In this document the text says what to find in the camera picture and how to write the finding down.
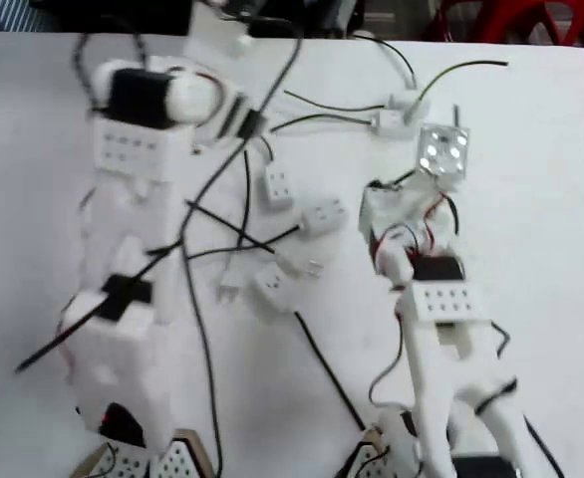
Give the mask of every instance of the electrical wire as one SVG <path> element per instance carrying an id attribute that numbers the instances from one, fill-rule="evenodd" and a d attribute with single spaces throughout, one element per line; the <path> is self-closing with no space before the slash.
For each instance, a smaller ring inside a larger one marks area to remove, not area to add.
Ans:
<path id="1" fill-rule="evenodd" d="M 257 112 L 259 116 L 262 116 L 263 112 L 270 104 L 272 97 L 274 96 L 274 94 L 278 90 L 281 83 L 283 83 L 283 80 L 285 79 L 288 72 L 290 71 L 290 69 L 292 68 L 292 66 L 294 65 L 294 63 L 296 62 L 296 60 L 299 56 L 299 53 L 301 51 L 301 45 L 303 43 L 303 32 L 299 27 L 297 27 L 292 22 L 290 22 L 288 20 L 283 20 L 283 19 L 256 17 L 256 16 L 249 16 L 249 15 L 241 16 L 241 17 L 232 17 L 231 19 L 235 20 L 235 21 L 240 21 L 240 22 L 246 23 L 248 25 L 258 24 L 258 23 L 276 25 L 276 26 L 279 26 L 279 27 L 282 27 L 282 28 L 289 30 L 295 38 L 294 49 L 292 51 L 292 54 L 290 55 L 290 58 L 285 63 L 283 69 L 281 70 L 281 72 L 277 76 L 277 78 L 274 81 L 269 92 L 266 94 L 265 99 L 263 100 L 259 111 Z M 205 196 L 205 194 L 208 192 L 210 187 L 219 178 L 219 176 L 221 176 L 221 174 L 223 174 L 223 172 L 230 166 L 230 164 L 232 163 L 234 158 L 239 154 L 239 152 L 241 152 L 241 150 L 243 150 L 243 148 L 245 147 L 245 145 L 247 144 L 248 141 L 249 141 L 249 138 L 245 139 L 236 149 L 234 149 L 234 151 L 232 151 L 230 153 L 230 155 L 223 161 L 223 163 L 221 163 L 221 165 L 216 169 L 216 171 L 214 171 L 214 173 L 207 179 L 207 181 L 205 182 L 203 187 L 199 190 L 199 192 L 195 196 L 194 201 L 192 201 L 193 204 L 195 204 L 197 206 L 199 205 L 203 196 Z M 193 208 L 193 207 L 189 208 L 183 217 L 183 220 L 181 222 L 180 231 L 179 231 L 179 241 L 178 242 L 181 246 L 180 247 L 181 259 L 183 261 L 183 268 L 185 269 L 186 286 L 187 286 L 187 289 L 188 289 L 188 292 L 190 295 L 190 302 L 191 302 L 191 306 L 192 306 L 192 311 L 194 312 L 194 317 L 196 319 L 197 326 L 199 328 L 199 332 L 201 335 L 201 342 L 202 342 L 202 346 L 203 346 L 205 367 L 207 370 L 208 393 L 209 393 L 209 398 L 210 398 L 210 414 L 212 415 L 212 427 L 213 427 L 213 431 L 214 431 L 214 441 L 215 441 L 216 453 L 217 453 L 217 470 L 216 470 L 215 476 L 216 476 L 216 478 L 219 478 L 221 476 L 221 474 L 223 473 L 223 447 L 221 444 L 219 418 L 218 418 L 217 407 L 216 407 L 216 388 L 215 388 L 215 383 L 214 383 L 214 369 L 212 366 L 212 354 L 211 354 L 210 346 L 208 343 L 207 331 L 206 331 L 206 327 L 205 327 L 205 322 L 203 321 L 201 307 L 199 305 L 199 301 L 198 301 L 198 298 L 196 295 L 196 288 L 194 285 L 194 278 L 192 276 L 192 269 L 190 267 L 190 262 L 188 260 L 187 241 L 186 241 L 186 237 L 185 237 L 186 228 L 191 220 L 194 209 L 195 208 Z"/>
<path id="2" fill-rule="evenodd" d="M 123 27 L 124 30 L 128 31 L 133 36 L 133 41 L 135 42 L 140 63 L 142 64 L 142 67 L 147 70 L 148 52 L 146 42 L 142 34 L 122 18 L 116 17 L 114 15 L 102 15 L 101 18 L 111 20 L 113 23 Z M 86 96 L 89 99 L 89 103 L 91 104 L 91 112 L 98 112 L 100 110 L 100 104 L 97 100 L 95 92 L 93 91 L 91 79 L 89 78 L 89 75 L 86 72 L 86 68 L 84 66 L 84 50 L 86 49 L 86 46 L 89 43 L 92 35 L 93 33 L 89 32 L 80 33 L 78 42 L 75 45 L 75 49 L 73 50 L 71 66 L 75 70 L 75 74 L 80 81 L 80 85 L 82 86 L 84 93 L 86 93 Z"/>
<path id="3" fill-rule="evenodd" d="M 509 340 L 510 340 L 511 336 L 509 335 L 509 333 L 505 329 L 503 329 L 502 327 L 498 326 L 495 322 L 492 322 L 491 325 L 497 331 L 499 331 L 500 333 L 502 333 L 503 336 L 504 336 L 504 338 L 505 338 L 505 340 L 503 341 L 503 343 L 498 348 L 500 350 L 500 352 L 502 352 L 504 350 L 504 348 L 507 346 L 507 344 L 509 343 Z M 476 416 L 481 416 L 484 413 L 484 411 L 487 410 L 488 407 L 495 400 L 497 400 L 498 398 L 500 398 L 502 396 L 509 395 L 509 394 L 512 394 L 512 393 L 516 392 L 517 387 L 518 387 L 518 380 L 517 380 L 517 378 L 514 378 L 511 382 L 507 383 L 505 386 L 503 386 L 496 393 L 494 393 L 493 395 L 489 396 L 488 398 L 486 398 L 485 400 L 483 400 L 481 403 L 479 403 L 476 406 L 476 408 L 474 409 L 475 415 Z M 553 468 L 553 471 L 555 472 L 556 476 L 558 478 L 565 478 L 564 472 L 562 471 L 562 468 L 560 467 L 560 465 L 558 464 L 557 460 L 553 456 L 553 453 L 551 453 L 551 450 L 549 450 L 549 447 L 542 440 L 542 438 L 540 437 L 540 434 L 533 427 L 533 425 L 531 424 L 531 422 L 529 421 L 529 419 L 526 416 L 524 416 L 524 422 L 525 422 L 525 424 L 527 426 L 527 430 L 529 430 L 529 434 L 531 435 L 531 437 L 533 438 L 533 440 L 538 445 L 538 448 L 540 448 L 540 451 L 542 451 L 542 454 L 545 456 L 545 458 L 547 459 L 547 461 L 551 465 L 551 468 Z"/>
<path id="4" fill-rule="evenodd" d="M 410 70 L 410 74 L 412 75 L 412 85 L 414 86 L 415 89 L 418 87 L 416 83 L 416 73 L 414 72 L 414 68 L 412 68 L 412 64 L 407 59 L 407 57 L 401 53 L 401 51 L 398 48 L 394 47 L 388 42 L 385 42 L 374 37 L 364 37 L 363 35 L 352 35 L 352 37 L 358 38 L 359 40 L 369 40 L 370 42 L 378 43 L 379 45 L 383 45 L 392 50 L 394 53 L 396 53 L 399 57 L 401 57 L 405 65 L 408 67 L 408 70 Z"/>
<path id="5" fill-rule="evenodd" d="M 363 463 L 361 463 L 361 466 L 359 467 L 359 471 L 356 472 L 356 475 L 354 475 L 354 478 L 359 478 L 359 476 L 361 476 L 361 472 L 365 469 L 366 466 L 368 466 L 370 463 L 374 463 L 375 461 L 378 461 L 378 460 L 385 458 L 388 455 L 388 453 L 390 453 L 389 446 L 383 451 L 383 453 L 380 453 L 380 454 L 376 455 L 375 457 L 370 458 L 369 460 L 366 460 Z"/>
<path id="6" fill-rule="evenodd" d="M 102 471 L 101 473 L 97 473 L 95 475 L 84 475 L 82 478 L 102 478 L 104 476 L 109 476 L 111 474 L 111 472 L 115 469 L 115 467 L 117 466 L 117 451 L 115 450 L 115 448 L 113 447 L 113 445 L 111 445 L 110 443 L 106 443 L 106 446 L 109 448 L 109 451 L 111 452 L 111 455 L 113 457 L 113 460 L 111 460 L 111 466 L 109 467 L 108 470 L 106 471 Z"/>
<path id="7" fill-rule="evenodd" d="M 270 162 L 274 162 L 274 149 L 272 149 L 272 146 L 270 145 L 270 142 L 265 138 L 265 136 L 259 136 L 259 139 L 261 139 L 261 141 L 263 141 L 263 144 L 265 144 L 265 147 L 268 150 L 268 157 L 270 159 Z"/>
<path id="8" fill-rule="evenodd" d="M 440 73 L 438 73 L 434 77 L 433 80 L 431 80 L 428 83 L 428 85 L 423 89 L 423 91 L 421 92 L 421 94 L 419 95 L 419 97 L 417 98 L 417 100 L 414 102 L 414 105 L 417 105 L 418 103 L 420 103 L 423 100 L 423 98 L 425 97 L 425 95 L 428 93 L 428 91 L 431 90 L 432 87 L 438 82 L 438 80 L 440 80 L 446 74 L 451 73 L 452 71 L 457 70 L 459 68 L 472 67 L 474 65 L 493 65 L 493 66 L 496 66 L 496 67 L 508 67 L 509 66 L 509 62 L 500 62 L 500 61 L 495 61 L 495 60 L 475 60 L 475 61 L 472 61 L 472 62 L 458 63 L 457 65 L 452 65 L 449 68 L 445 68 Z"/>
<path id="9" fill-rule="evenodd" d="M 237 249 L 241 247 L 243 243 L 243 236 L 245 236 L 245 230 L 248 227 L 248 220 L 250 218 L 250 200 L 252 197 L 252 177 L 250 175 L 250 159 L 248 158 L 247 149 L 243 150 L 243 167 L 245 168 L 245 204 L 243 206 L 243 220 L 241 221 L 241 230 L 236 239 Z"/>
<path id="10" fill-rule="evenodd" d="M 350 412 L 350 415 L 352 415 L 352 418 L 356 422 L 356 425 L 359 427 L 359 429 L 361 431 L 365 431 L 365 429 L 366 429 L 365 422 L 361 418 L 361 415 L 359 415 L 359 412 L 356 411 L 356 408 L 352 404 L 352 401 L 350 400 L 347 393 L 343 389 L 343 385 L 341 385 L 339 380 L 334 375 L 334 372 L 332 371 L 332 369 L 328 365 L 327 361 L 323 357 L 323 354 L 321 354 L 319 347 L 316 345 L 316 342 L 314 341 L 314 337 L 312 337 L 312 333 L 310 332 L 308 325 L 305 323 L 305 321 L 303 320 L 303 317 L 301 316 L 301 314 L 299 312 L 295 312 L 294 317 L 296 317 L 296 320 L 299 322 L 299 325 L 301 326 L 301 329 L 303 329 L 303 333 L 305 334 L 306 339 L 310 343 L 310 347 L 312 348 L 312 351 L 314 351 L 314 355 L 317 357 L 317 359 L 319 360 L 319 362 L 323 366 L 323 369 L 325 370 L 327 375 L 330 376 L 330 380 L 332 380 L 334 387 L 336 388 L 339 395 L 341 396 L 343 403 L 345 403 L 345 406 L 347 407 L 348 411 Z"/>
<path id="11" fill-rule="evenodd" d="M 496 329 L 499 334 L 502 335 L 502 342 L 500 343 L 500 345 L 498 346 L 498 349 L 496 351 L 496 353 L 498 355 L 498 358 L 500 358 L 500 356 L 502 355 L 502 353 L 504 352 L 504 350 L 506 349 L 506 347 L 509 345 L 509 342 L 511 342 L 511 335 L 509 334 L 508 331 L 506 331 L 505 329 L 503 329 L 501 326 L 499 326 L 494 321 L 491 321 L 491 326 L 494 329 Z"/>
<path id="12" fill-rule="evenodd" d="M 221 216 L 219 216 L 218 214 L 210 211 L 209 209 L 206 209 L 205 207 L 192 202 L 192 201 L 185 201 L 186 204 L 188 206 L 190 206 L 190 210 L 194 210 L 197 209 L 199 211 L 201 211 L 203 214 L 205 214 L 206 216 L 211 217 L 212 219 L 214 219 L 215 221 L 220 222 L 221 224 L 224 224 L 225 226 L 229 227 L 230 229 L 232 229 L 234 232 L 238 233 L 240 235 L 240 237 L 247 239 L 248 241 L 250 241 L 252 244 L 254 244 L 255 246 L 271 252 L 272 254 L 275 253 L 274 249 L 272 249 L 270 246 L 268 246 L 266 243 L 259 241 L 258 239 L 254 239 L 251 235 L 249 235 L 247 232 L 242 231 L 240 228 L 236 227 L 234 224 L 232 224 L 229 221 L 226 221 L 225 219 L 223 219 Z"/>
<path id="13" fill-rule="evenodd" d="M 372 122 L 369 119 L 350 118 L 350 117 L 344 117 L 342 115 L 332 115 L 330 113 L 319 113 L 319 114 L 315 114 L 315 115 L 307 115 L 305 117 L 295 118 L 295 119 L 292 119 L 290 121 L 286 121 L 282 124 L 278 124 L 274 128 L 270 129 L 270 132 L 275 133 L 277 131 L 280 131 L 284 127 L 291 126 L 292 124 L 296 124 L 296 123 L 302 122 L 302 121 L 317 120 L 317 119 L 339 120 L 339 121 L 353 122 L 356 124 L 366 124 L 366 125 L 372 124 Z"/>
<path id="14" fill-rule="evenodd" d="M 376 386 L 392 371 L 394 370 L 394 368 L 396 368 L 396 365 L 399 364 L 399 362 L 401 361 L 401 358 L 403 357 L 403 349 L 404 349 L 404 338 L 403 338 L 403 321 L 401 320 L 401 316 L 399 316 L 398 314 L 396 315 L 396 318 L 399 322 L 399 352 L 396 355 L 396 358 L 394 358 L 394 360 L 392 360 L 392 362 L 383 369 L 383 371 L 381 371 L 381 373 L 379 373 L 376 378 L 374 378 L 372 380 L 372 383 L 370 383 L 370 388 L 368 388 L 368 400 L 370 401 L 371 404 L 373 404 L 376 408 L 388 408 L 388 407 L 398 407 L 402 410 L 409 410 L 409 408 L 405 405 L 403 405 L 402 403 L 399 403 L 397 401 L 385 401 L 385 402 L 381 402 L 381 401 L 375 401 L 374 400 L 374 389 L 376 388 Z"/>
<path id="15" fill-rule="evenodd" d="M 283 90 L 283 93 L 289 95 L 290 97 L 296 98 L 302 102 L 305 102 L 309 105 L 312 105 L 317 108 L 322 108 L 323 110 L 331 110 L 333 112 L 344 112 L 344 113 L 362 113 L 362 112 L 371 112 L 373 110 L 381 110 L 385 107 L 385 105 L 372 105 L 370 107 L 361 107 L 361 108 L 340 108 L 340 107 L 331 107 L 329 105 L 323 105 L 321 103 L 313 102 L 301 95 L 297 95 L 296 93 L 290 92 L 289 90 Z"/>
<path id="16" fill-rule="evenodd" d="M 267 241 L 263 241 L 263 244 L 273 244 L 275 242 L 280 241 L 281 239 L 284 239 L 290 235 L 292 235 L 293 233 L 300 231 L 301 228 L 297 225 L 294 226 L 284 232 L 282 232 L 281 234 L 278 234 L 270 239 L 268 239 Z M 253 251 L 254 249 L 261 249 L 260 246 L 256 246 L 256 245 L 251 245 L 251 246 L 241 246 L 241 247 L 220 247 L 217 249 L 208 249 L 205 251 L 201 251 L 201 252 L 197 252 L 195 254 L 192 254 L 190 256 L 188 256 L 188 260 L 192 260 L 192 259 L 198 259 L 199 257 L 204 257 L 204 256 L 209 256 L 210 254 L 218 254 L 221 252 L 242 252 L 242 251 Z"/>

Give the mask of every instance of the red chair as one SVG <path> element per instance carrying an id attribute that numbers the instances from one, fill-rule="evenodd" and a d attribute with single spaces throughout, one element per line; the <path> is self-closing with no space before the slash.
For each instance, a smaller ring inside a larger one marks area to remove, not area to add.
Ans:
<path id="1" fill-rule="evenodd" d="M 434 19 L 426 29 L 425 39 L 449 41 L 446 12 L 453 5 L 466 2 L 467 0 L 442 0 Z M 509 29 L 515 29 L 528 37 L 533 28 L 541 23 L 555 45 L 573 45 L 584 30 L 584 0 L 559 0 L 558 3 L 567 5 L 573 13 L 569 30 L 562 40 L 544 0 L 482 0 L 480 3 L 478 17 L 469 35 L 471 42 L 502 43 Z"/>

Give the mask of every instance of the white table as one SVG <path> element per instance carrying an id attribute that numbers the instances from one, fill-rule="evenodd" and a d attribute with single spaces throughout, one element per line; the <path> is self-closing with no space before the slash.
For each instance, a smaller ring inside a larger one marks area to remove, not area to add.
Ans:
<path id="1" fill-rule="evenodd" d="M 74 41 L 0 34 L 0 477 L 67 476 L 99 443 L 74 411 L 59 356 L 12 375 L 19 360 L 52 336 L 55 311 L 77 280 L 75 211 L 91 185 L 92 159 L 86 101 L 69 68 Z M 181 45 L 181 39 L 150 40 L 161 55 L 178 55 Z M 258 42 L 235 78 L 260 97 L 290 46 Z M 465 69 L 441 81 L 432 91 L 432 120 L 450 121 L 458 103 L 471 128 L 469 176 L 457 196 L 465 263 L 484 286 L 493 318 L 513 336 L 506 359 L 517 370 L 528 416 L 567 476 L 584 477 L 584 50 L 397 46 L 421 83 L 459 61 L 511 62 L 508 70 Z M 87 50 L 92 66 L 131 54 L 129 39 L 117 37 L 94 39 Z M 285 85 L 325 103 L 373 104 L 404 87 L 388 58 L 370 42 L 307 42 Z M 273 111 L 313 112 L 282 97 Z M 367 387 L 394 356 L 398 330 L 394 298 L 374 276 L 356 214 L 363 185 L 411 167 L 415 144 L 380 140 L 358 125 L 308 123 L 283 131 L 274 147 L 300 197 L 337 193 L 352 213 L 338 237 L 316 244 L 291 239 L 282 247 L 328 259 L 324 277 L 306 284 L 300 310 L 371 422 L 377 414 Z M 261 161 L 252 154 L 253 170 Z M 239 163 L 206 200 L 236 223 L 244 187 Z M 209 157 L 192 161 L 193 194 L 216 164 Z M 254 209 L 250 230 L 257 237 L 293 221 Z M 235 240 L 205 219 L 193 221 L 191 231 L 192 250 Z M 246 270 L 263 260 L 245 258 Z M 292 318 L 266 325 L 249 301 L 216 303 L 213 286 L 223 263 L 204 260 L 195 270 L 214 351 L 225 476 L 332 476 L 358 440 L 355 425 Z M 187 305 L 183 327 L 178 379 L 188 396 L 180 425 L 198 430 L 214 461 L 199 335 Z M 378 392 L 409 402 L 407 365 Z"/>

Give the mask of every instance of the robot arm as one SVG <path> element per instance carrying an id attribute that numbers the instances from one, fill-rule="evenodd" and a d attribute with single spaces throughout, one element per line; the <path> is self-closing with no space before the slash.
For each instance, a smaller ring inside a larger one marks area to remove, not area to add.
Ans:
<path id="1" fill-rule="evenodd" d="M 393 409 L 382 412 L 381 428 L 397 476 L 454 478 L 461 469 L 462 476 L 482 476 L 491 467 L 493 477 L 514 477 L 516 470 L 537 477 L 533 442 L 514 396 L 495 400 L 480 417 L 457 413 L 459 403 L 476 408 L 513 379 L 491 345 L 490 319 L 453 253 L 453 228 L 443 211 L 464 178 L 467 146 L 466 129 L 425 125 L 416 170 L 364 191 L 359 228 L 375 270 L 404 290 L 396 311 L 416 397 L 411 431 Z"/>

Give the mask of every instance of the white plastic bracket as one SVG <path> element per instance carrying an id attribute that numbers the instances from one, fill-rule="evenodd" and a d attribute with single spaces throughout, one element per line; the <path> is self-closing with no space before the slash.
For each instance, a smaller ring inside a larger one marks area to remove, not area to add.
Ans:
<path id="1" fill-rule="evenodd" d="M 413 281 L 398 300 L 397 312 L 403 320 L 414 383 L 413 416 L 425 476 L 454 478 L 456 473 L 446 439 L 453 401 L 459 399 L 476 408 L 510 383 L 513 376 L 503 369 L 498 359 L 490 323 L 472 284 Z M 441 322 L 454 323 L 451 343 L 457 349 L 457 358 L 451 357 L 442 346 L 438 334 Z M 480 419 L 504 458 L 514 463 L 523 476 L 540 476 L 534 444 L 515 395 L 495 400 Z"/>

